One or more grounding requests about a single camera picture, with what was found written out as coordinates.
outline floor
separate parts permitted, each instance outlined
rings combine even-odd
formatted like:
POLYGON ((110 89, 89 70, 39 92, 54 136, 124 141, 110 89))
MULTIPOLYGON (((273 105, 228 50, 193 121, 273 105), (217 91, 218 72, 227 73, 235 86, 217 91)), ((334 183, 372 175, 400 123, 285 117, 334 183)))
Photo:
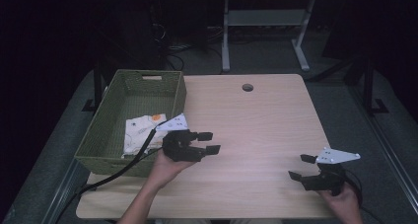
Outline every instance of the floor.
MULTIPOLYGON (((321 57, 329 32, 309 31, 303 49, 311 70, 302 71, 290 43, 297 32, 298 29, 277 30, 274 34, 237 40, 230 46, 231 71, 224 74, 293 73, 307 79, 339 62, 321 57)), ((193 48, 175 54, 184 63, 184 74, 221 73, 221 45, 217 41, 209 46, 208 50, 193 48)), ((177 57, 169 57, 176 68, 182 65, 177 57)), ((362 81, 355 87, 348 87, 342 80, 345 73, 346 69, 320 82, 306 84, 329 144, 335 149, 362 155, 360 161, 347 163, 345 167, 361 180, 366 208, 384 223, 418 223, 418 210, 414 209, 416 205, 411 204, 414 196, 408 194, 409 187, 412 187, 410 192, 417 194, 414 184, 418 184, 418 163, 414 154, 418 154, 418 125, 379 72, 375 72, 374 98, 382 99, 389 113, 368 116, 358 99, 363 88, 362 81), (405 176, 399 175, 391 157, 384 152, 388 148, 396 155, 412 186, 400 182, 405 176)), ((82 112, 82 108, 93 97, 91 72, 79 85, 4 223, 54 222, 63 203, 86 181, 89 172, 73 162, 73 155, 92 119, 92 113, 82 112)), ((75 214, 76 206, 77 199, 70 204, 59 223, 108 223, 79 219, 75 214)), ((365 223, 378 223, 367 212, 362 212, 362 215, 365 223)), ((283 222, 339 223, 335 219, 283 222)))

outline white mounting plate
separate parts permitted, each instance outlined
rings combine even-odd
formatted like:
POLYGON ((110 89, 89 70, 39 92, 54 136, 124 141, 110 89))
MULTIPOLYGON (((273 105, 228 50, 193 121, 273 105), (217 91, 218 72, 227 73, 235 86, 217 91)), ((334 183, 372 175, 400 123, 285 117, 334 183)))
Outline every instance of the white mounting plate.
POLYGON ((348 153, 324 147, 316 158, 317 163, 337 164, 360 159, 360 154, 348 153))
POLYGON ((183 113, 156 127, 157 131, 187 130, 187 121, 183 113))

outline background desk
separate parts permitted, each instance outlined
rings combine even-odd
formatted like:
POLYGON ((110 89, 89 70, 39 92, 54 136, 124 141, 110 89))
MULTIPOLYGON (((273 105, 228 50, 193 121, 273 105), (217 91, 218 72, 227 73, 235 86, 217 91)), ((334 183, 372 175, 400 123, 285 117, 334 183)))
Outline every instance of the background desk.
MULTIPOLYGON (((327 217, 319 196, 306 192, 288 171, 310 171, 300 154, 328 146, 313 103, 298 75, 185 77, 184 113, 192 131, 211 131, 221 144, 160 190, 150 218, 295 218, 327 217), (243 84, 251 84, 245 92, 243 84)), ((104 176, 90 175, 88 183, 104 176)), ((119 178, 87 192, 77 215, 119 218, 144 179, 119 178)))

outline green woven basket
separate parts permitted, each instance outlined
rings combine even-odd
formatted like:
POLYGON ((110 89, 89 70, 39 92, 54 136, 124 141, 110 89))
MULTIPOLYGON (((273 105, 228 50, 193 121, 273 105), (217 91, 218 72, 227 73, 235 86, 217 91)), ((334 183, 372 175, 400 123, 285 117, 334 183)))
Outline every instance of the green woven basket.
MULTIPOLYGON (((92 173, 112 175, 133 158, 121 158, 126 120, 165 113, 167 119, 183 112, 186 89, 181 72, 118 70, 87 129, 75 158, 92 173)), ((151 155, 124 174, 147 177, 151 155)))

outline human arm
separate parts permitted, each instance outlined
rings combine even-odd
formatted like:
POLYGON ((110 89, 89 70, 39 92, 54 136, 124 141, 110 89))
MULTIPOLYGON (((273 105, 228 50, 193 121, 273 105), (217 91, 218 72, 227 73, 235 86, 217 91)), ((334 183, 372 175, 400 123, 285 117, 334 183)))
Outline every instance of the human arm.
POLYGON ((158 151, 147 181, 143 184, 118 223, 145 223, 157 192, 172 181, 182 170, 193 164, 193 162, 174 162, 164 155, 162 150, 158 151))
POLYGON ((330 190, 319 190, 317 193, 342 223, 363 224, 357 195, 350 185, 345 183, 336 196, 332 196, 330 190))

